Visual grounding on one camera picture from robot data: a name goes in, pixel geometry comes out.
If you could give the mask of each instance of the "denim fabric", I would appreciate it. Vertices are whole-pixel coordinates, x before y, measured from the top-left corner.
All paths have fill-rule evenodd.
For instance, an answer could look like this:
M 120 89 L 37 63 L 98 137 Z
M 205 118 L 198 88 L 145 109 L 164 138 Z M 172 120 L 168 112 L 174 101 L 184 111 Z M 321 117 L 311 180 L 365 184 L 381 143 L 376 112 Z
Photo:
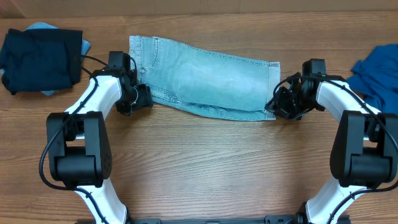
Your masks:
M 36 22 L 35 24 L 30 25 L 26 30 L 30 29 L 58 29 L 58 27 L 51 26 L 50 24 L 46 24 L 45 22 Z M 81 54 L 86 55 L 87 51 L 90 49 L 91 44 L 87 40 L 82 40 L 81 42 Z M 47 96 L 55 93 L 56 90 L 42 91 L 42 93 Z
M 156 103 L 210 118 L 275 119 L 264 107 L 279 82 L 279 62 L 142 36 L 130 36 L 130 55 L 137 63 L 140 83 L 150 86 Z

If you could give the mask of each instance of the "black cable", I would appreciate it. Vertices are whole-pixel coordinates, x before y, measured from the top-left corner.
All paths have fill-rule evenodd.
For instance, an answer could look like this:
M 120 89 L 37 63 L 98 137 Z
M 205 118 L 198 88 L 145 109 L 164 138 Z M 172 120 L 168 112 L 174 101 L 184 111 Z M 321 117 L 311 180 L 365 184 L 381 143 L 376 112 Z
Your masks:
M 345 92 L 347 92 L 350 96 L 352 96 L 358 103 L 359 105 L 361 105 L 362 108 L 364 108 L 376 121 L 377 123 L 380 125 L 380 128 L 384 131 L 384 133 L 388 136 L 388 138 L 391 140 L 392 144 L 394 145 L 394 148 L 396 149 L 396 151 L 398 152 L 398 144 L 396 142 L 396 140 L 394 139 L 394 137 L 392 136 L 392 134 L 390 133 L 390 131 L 387 129 L 387 127 L 384 125 L 384 123 L 380 120 L 379 117 L 377 117 L 376 114 L 374 114 L 374 112 L 372 110 L 370 110 L 366 104 L 352 91 L 348 90 L 345 86 L 337 84 L 327 78 L 323 78 L 323 77 L 307 77 L 307 76 L 299 76 L 299 77 L 288 77 L 285 80 L 281 81 L 280 83 L 278 83 L 278 85 L 276 85 L 276 87 L 274 88 L 274 99 L 276 98 L 276 91 L 278 89 L 278 87 L 280 87 L 283 83 L 291 81 L 291 80 L 295 80 L 295 79 L 299 79 L 299 78 L 303 78 L 302 82 L 305 79 L 312 79 L 312 80 L 321 80 L 324 82 L 328 82 L 334 86 L 337 86 L 339 88 L 341 88 L 342 90 L 344 90 Z M 366 190 L 357 190 L 355 192 L 351 192 L 350 195 L 346 198 L 344 198 L 344 200 L 342 200 L 337 206 L 336 208 L 333 210 L 333 212 L 330 214 L 330 218 L 327 222 L 327 224 L 331 224 L 331 221 L 334 219 L 334 216 L 336 215 L 336 213 L 338 212 L 338 210 L 345 204 L 347 203 L 350 199 L 355 200 L 355 196 L 359 195 L 359 194 L 366 194 L 366 193 L 379 193 L 379 192 L 388 192 L 390 190 L 394 190 L 395 188 L 398 187 L 398 180 L 397 182 L 395 182 L 393 185 L 391 185 L 390 187 L 386 187 L 383 189 L 366 189 Z
M 134 60 L 134 58 L 132 56 L 129 55 L 129 57 L 132 60 L 132 62 L 134 62 L 134 69 L 136 71 L 137 70 L 137 63 L 136 63 L 136 61 Z
M 307 110 L 305 110 L 305 111 L 299 113 L 299 114 L 296 115 L 294 118 L 288 118 L 288 119 L 297 119 L 297 118 L 299 118 L 299 117 L 301 117 L 301 116 L 307 114 L 308 112 L 310 112 L 310 111 L 313 110 L 313 109 L 314 109 L 314 108 L 309 108 L 309 109 L 307 109 Z
M 101 61 L 101 60 L 98 59 L 98 58 L 94 58 L 94 57 L 88 56 L 88 55 L 80 55 L 80 56 L 81 56 L 81 57 L 85 57 L 85 58 L 90 58 L 90 59 L 92 59 L 92 60 L 95 60 L 95 61 L 97 61 L 97 62 L 99 62 L 99 63 L 105 65 L 106 67 L 109 67 L 107 63 Z
M 92 75 L 92 73 L 90 71 L 88 71 L 86 68 L 81 67 L 82 70 L 84 70 L 85 72 L 87 72 L 90 76 Z M 80 102 L 80 105 L 68 116 L 68 118 L 62 123 L 62 125 L 59 127 L 59 129 L 55 132 L 55 134 L 51 137 L 50 141 L 47 143 L 47 145 L 45 146 L 42 156 L 40 157 L 40 162 L 39 162 L 39 174 L 40 174 L 40 178 L 42 179 L 43 183 L 53 189 L 57 189 L 57 190 L 71 190 L 71 191 L 77 191 L 77 192 L 82 192 L 86 195 L 86 198 L 88 198 L 93 206 L 95 211 L 97 212 L 99 218 L 101 219 L 102 223 L 105 224 L 109 224 L 105 217 L 102 215 L 100 208 L 98 207 L 98 204 L 95 202 L 95 199 L 93 198 L 93 196 L 91 195 L 91 193 L 89 193 L 88 191 L 86 191 L 85 189 L 81 189 L 81 188 L 77 188 L 75 187 L 74 189 L 69 189 L 67 187 L 62 187 L 62 186 L 58 186 L 58 185 L 54 185 L 51 184 L 44 176 L 44 160 L 45 160 L 45 156 L 48 153 L 50 146 L 54 143 L 55 139 L 57 138 L 57 136 L 61 133 L 61 131 L 63 130 L 63 128 L 65 127 L 65 125 L 71 120 L 72 117 L 74 117 L 77 112 L 79 112 L 87 103 L 87 101 L 93 96 L 94 92 L 96 91 L 96 89 L 98 88 L 98 80 L 93 77 L 94 81 L 95 81 L 95 85 L 94 88 L 90 91 L 90 93 L 87 95 L 87 97 Z

